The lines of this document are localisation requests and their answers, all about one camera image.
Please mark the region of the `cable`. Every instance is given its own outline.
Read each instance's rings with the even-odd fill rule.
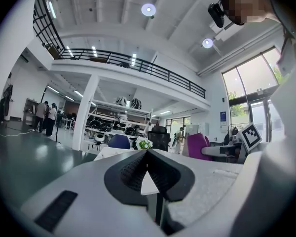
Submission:
[[[29,132],[26,132],[26,133],[19,133],[19,134],[17,134],[17,135],[13,135],[13,134],[10,134],[10,135],[2,135],[2,134],[0,134],[0,136],[2,136],[2,137],[19,136],[20,134],[28,134],[28,133],[30,133],[30,132],[33,132],[33,131],[29,131]]]

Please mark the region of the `ceiling light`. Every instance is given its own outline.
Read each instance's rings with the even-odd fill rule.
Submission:
[[[71,101],[74,101],[74,99],[72,99],[72,98],[70,98],[70,97],[68,97],[68,96],[65,96],[65,97],[67,97],[67,98],[70,99]]]
[[[59,93],[56,89],[53,89],[51,86],[47,86],[47,88],[50,88],[51,90],[55,91],[56,93]]]
[[[136,56],[137,56],[137,54],[133,53],[133,59],[132,59],[132,66],[133,67],[135,66]]]
[[[213,41],[209,38],[203,40],[203,47],[211,48],[213,46]]]
[[[92,49],[93,49],[93,54],[94,54],[94,56],[95,56],[95,57],[98,57],[97,51],[96,51],[96,49],[95,49],[95,46],[93,46]]]
[[[51,3],[51,1],[48,4],[49,4],[49,8],[51,10],[51,14],[53,14],[53,17],[56,18],[56,14],[55,14],[55,11],[54,11],[53,4]]]
[[[159,113],[159,115],[166,114],[166,113],[170,113],[170,112],[171,112],[171,111],[165,111],[165,112]]]
[[[75,92],[76,94],[78,94],[80,97],[83,97],[83,95],[81,95],[78,91],[74,90],[74,92]]]
[[[70,48],[69,48],[68,46],[66,46],[66,49],[68,50],[69,54],[70,54],[71,56],[73,56],[73,53],[71,53],[71,50],[70,50]]]
[[[156,7],[151,3],[146,3],[142,6],[142,14],[151,17],[156,13]]]

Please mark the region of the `blue sign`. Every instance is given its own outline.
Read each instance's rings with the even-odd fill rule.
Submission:
[[[226,122],[226,112],[221,112],[221,122]]]

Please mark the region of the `blue chair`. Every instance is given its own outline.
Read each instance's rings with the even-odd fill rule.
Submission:
[[[130,143],[127,136],[116,134],[108,142],[110,148],[130,149]]]

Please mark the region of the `black rubber pad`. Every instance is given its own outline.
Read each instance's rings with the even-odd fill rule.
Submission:
[[[61,192],[35,220],[40,227],[52,232],[78,196],[71,191]]]

